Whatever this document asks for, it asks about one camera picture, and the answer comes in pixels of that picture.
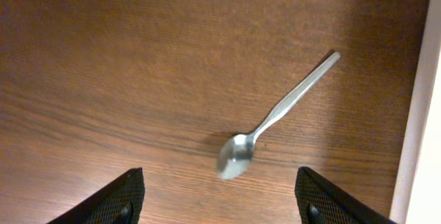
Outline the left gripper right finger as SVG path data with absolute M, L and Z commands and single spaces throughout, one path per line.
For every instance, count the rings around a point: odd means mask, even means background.
M 295 196 L 302 224 L 395 224 L 309 167 L 298 168 Z

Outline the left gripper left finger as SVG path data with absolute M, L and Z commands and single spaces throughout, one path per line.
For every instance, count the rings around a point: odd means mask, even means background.
M 132 168 L 49 224 L 138 224 L 144 197 L 143 170 Z

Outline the steel teaspoon angled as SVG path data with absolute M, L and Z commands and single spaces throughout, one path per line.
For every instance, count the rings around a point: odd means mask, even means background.
M 222 147 L 216 162 L 218 177 L 222 180 L 231 180 L 243 174 L 252 163 L 258 137 L 271 125 L 281 120 L 340 58 L 341 53 L 331 53 L 277 102 L 254 131 L 237 134 L 230 138 Z

